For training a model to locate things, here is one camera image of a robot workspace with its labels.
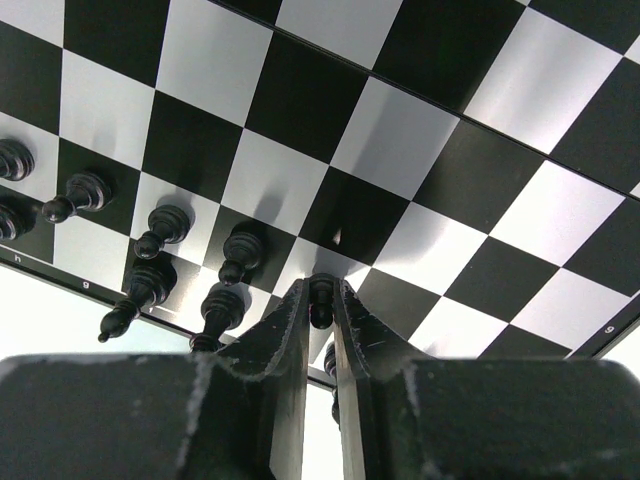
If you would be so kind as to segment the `black chess pawn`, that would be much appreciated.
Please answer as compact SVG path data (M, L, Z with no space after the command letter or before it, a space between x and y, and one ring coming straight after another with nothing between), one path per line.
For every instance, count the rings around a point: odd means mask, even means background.
M221 335L238 327L245 311L242 296L226 289L211 290L201 304L204 329L191 338L191 352L216 352L223 348Z
M333 323L333 283L330 274L318 273L310 278L310 321L316 329L325 330Z

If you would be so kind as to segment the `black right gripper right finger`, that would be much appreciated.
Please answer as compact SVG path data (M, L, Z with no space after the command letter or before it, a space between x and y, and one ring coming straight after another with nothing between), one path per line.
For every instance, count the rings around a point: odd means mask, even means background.
M333 285L348 479L635 479L639 382L606 360L433 358Z

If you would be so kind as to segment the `black chess bishop piece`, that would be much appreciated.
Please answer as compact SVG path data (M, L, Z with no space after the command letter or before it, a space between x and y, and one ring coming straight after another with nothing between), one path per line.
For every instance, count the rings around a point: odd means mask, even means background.
M336 378L336 351L334 342L330 342L326 348L324 371L330 377Z

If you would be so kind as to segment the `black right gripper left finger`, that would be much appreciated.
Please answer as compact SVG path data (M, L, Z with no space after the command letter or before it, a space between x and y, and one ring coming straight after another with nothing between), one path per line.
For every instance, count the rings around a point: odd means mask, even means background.
M1 364L5 479L297 479L310 286L214 353Z

